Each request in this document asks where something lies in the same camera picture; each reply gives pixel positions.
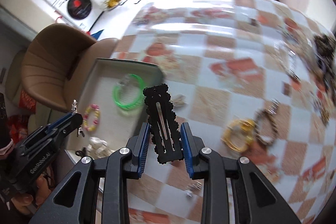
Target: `silver screw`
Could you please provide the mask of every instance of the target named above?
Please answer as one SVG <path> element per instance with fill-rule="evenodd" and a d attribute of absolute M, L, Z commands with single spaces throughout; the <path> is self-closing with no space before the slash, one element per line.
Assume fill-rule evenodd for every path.
<path fill-rule="evenodd" d="M 202 151 L 203 154 L 210 154 L 211 153 L 211 149 L 207 148 L 207 147 L 203 147 L 201 151 Z"/>
<path fill-rule="evenodd" d="M 239 161 L 242 163 L 242 164 L 248 164 L 250 162 L 250 160 L 246 157 L 241 157 L 239 159 Z"/>
<path fill-rule="evenodd" d="M 84 163 L 84 164 L 88 164 L 90 161 L 91 161 L 90 157 L 84 157 L 84 158 L 82 158 L 82 163 Z"/>
<path fill-rule="evenodd" d="M 122 149 L 119 150 L 119 153 L 126 155 L 129 153 L 129 149 L 127 147 L 123 147 Z"/>

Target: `tile floor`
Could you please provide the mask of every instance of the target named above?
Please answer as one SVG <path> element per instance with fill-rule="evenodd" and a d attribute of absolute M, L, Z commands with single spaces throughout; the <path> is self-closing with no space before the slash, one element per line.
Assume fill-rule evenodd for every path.
<path fill-rule="evenodd" d="M 139 10 L 152 0 L 141 0 L 134 4 L 136 0 L 128 0 L 124 5 L 120 5 L 115 9 L 104 12 L 97 22 L 93 25 L 91 33 L 104 30 L 99 40 L 104 38 L 122 38 L 128 25 L 139 12 Z"/>

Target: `washing machine door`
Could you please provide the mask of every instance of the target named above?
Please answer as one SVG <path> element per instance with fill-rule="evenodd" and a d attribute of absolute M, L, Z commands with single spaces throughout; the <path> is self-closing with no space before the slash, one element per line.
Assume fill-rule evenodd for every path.
<path fill-rule="evenodd" d="M 68 13 L 74 19 L 84 19 L 89 16 L 92 10 L 91 0 L 69 0 Z"/>

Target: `checkered tablecloth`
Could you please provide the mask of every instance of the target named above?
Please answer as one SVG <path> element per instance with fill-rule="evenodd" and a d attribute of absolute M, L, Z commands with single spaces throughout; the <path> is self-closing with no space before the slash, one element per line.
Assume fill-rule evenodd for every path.
<path fill-rule="evenodd" d="M 188 122 L 193 135 L 222 156 L 240 156 L 221 141 L 229 122 L 253 118 L 277 99 L 278 140 L 267 149 L 254 143 L 244 155 L 298 218 L 310 223 L 336 185 L 336 112 L 332 108 L 324 126 L 314 100 L 330 99 L 314 76 L 297 59 L 297 87 L 274 58 L 274 43 L 285 40 L 278 30 L 284 18 L 293 19 L 307 37 L 331 34 L 273 0 L 157 0 L 140 10 L 111 58 L 158 64 L 168 92 L 186 96 L 187 105 L 174 109 L 177 121 Z M 235 62 L 248 67 L 239 77 L 227 71 Z M 151 144 L 142 178 L 128 183 L 130 208 L 167 214 L 171 223 L 199 223 L 202 190 L 191 198 L 186 195 L 186 186 L 193 182 L 184 162 L 161 165 L 156 158 Z"/>

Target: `chair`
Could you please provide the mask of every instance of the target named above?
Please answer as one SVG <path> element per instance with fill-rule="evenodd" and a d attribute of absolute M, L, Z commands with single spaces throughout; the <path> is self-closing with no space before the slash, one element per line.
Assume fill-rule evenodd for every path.
<path fill-rule="evenodd" d="M 96 58 L 110 58 L 116 38 L 97 41 L 65 24 L 52 24 L 33 39 L 23 58 L 21 83 L 46 107 L 68 112 L 78 100 Z"/>

